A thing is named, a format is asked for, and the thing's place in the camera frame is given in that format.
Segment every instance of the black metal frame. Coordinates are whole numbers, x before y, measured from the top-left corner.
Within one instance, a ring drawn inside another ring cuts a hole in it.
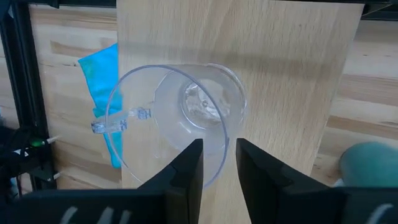
[[[362,19],[366,20],[382,20],[382,21],[398,21],[398,4],[384,7],[380,10],[372,11],[363,15]]]
[[[116,0],[8,0],[12,15],[6,14],[0,23],[0,33],[12,85],[19,125],[46,139],[49,136],[45,115],[34,37],[30,23],[29,3],[67,6],[116,7]],[[398,0],[313,0],[315,2],[346,2],[365,4],[396,4]],[[374,9],[367,5],[364,14]],[[55,169],[49,145],[44,146],[47,161],[29,172],[34,190],[56,189]]]

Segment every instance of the plywood surface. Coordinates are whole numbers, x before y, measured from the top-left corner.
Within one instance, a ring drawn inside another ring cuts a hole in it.
[[[333,185],[342,153],[359,142],[398,147],[398,22],[361,21],[311,177]]]
[[[226,65],[247,89],[249,113],[239,136],[310,174],[362,7],[120,0],[119,75],[152,63]],[[134,138],[123,144],[134,146]],[[233,147],[221,177],[203,193],[202,223],[249,222]],[[124,158],[139,162],[128,151]],[[123,173],[124,187],[135,184]]]
[[[91,131],[93,100],[78,59],[116,43],[116,10],[30,7],[60,189],[118,188],[104,139]]]
[[[8,128],[19,128],[2,42],[0,42],[0,115],[3,118],[3,125]]]

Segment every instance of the clear plastic cup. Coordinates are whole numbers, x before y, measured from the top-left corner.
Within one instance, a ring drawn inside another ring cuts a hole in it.
[[[116,96],[123,111],[113,113]],[[203,139],[205,187],[220,174],[229,139],[244,118],[242,83],[228,68],[206,65],[146,65],[125,74],[108,101],[105,129],[115,155],[140,186],[193,140]],[[117,154],[122,130],[123,154]]]

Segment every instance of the teal towel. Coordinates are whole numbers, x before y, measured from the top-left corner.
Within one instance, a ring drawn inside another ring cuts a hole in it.
[[[93,98],[95,108],[93,109],[95,117],[105,115],[106,105],[112,89],[119,80],[118,76],[118,46],[114,44],[107,49],[89,55],[79,60],[79,64],[85,74],[88,90]],[[117,91],[113,95],[110,113],[116,113],[122,110],[122,95]],[[118,155],[122,157],[122,136],[121,132],[111,134]],[[120,168],[121,164],[114,155],[108,137],[104,134],[108,151],[111,155],[112,166]]]

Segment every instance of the wood grain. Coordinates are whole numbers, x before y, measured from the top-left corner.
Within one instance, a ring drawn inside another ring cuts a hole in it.
[[[121,171],[91,130],[94,104],[78,63],[116,42],[116,10],[31,6],[30,13],[49,132],[61,135],[53,144],[58,187],[120,187]]]
[[[359,142],[398,147],[398,23],[361,21],[311,177],[328,185],[342,153]]]
[[[249,112],[240,136],[310,174],[362,7],[119,0],[119,75],[152,63],[226,65],[247,89]],[[146,148],[135,142],[124,138],[123,145]],[[218,182],[203,193],[202,223],[249,222],[233,149]],[[124,158],[130,164],[141,159],[129,151]],[[123,186],[135,185],[123,172]]]
[[[2,44],[0,44],[0,115],[4,119],[5,126],[14,129],[19,128],[14,96],[12,95],[7,62]]]

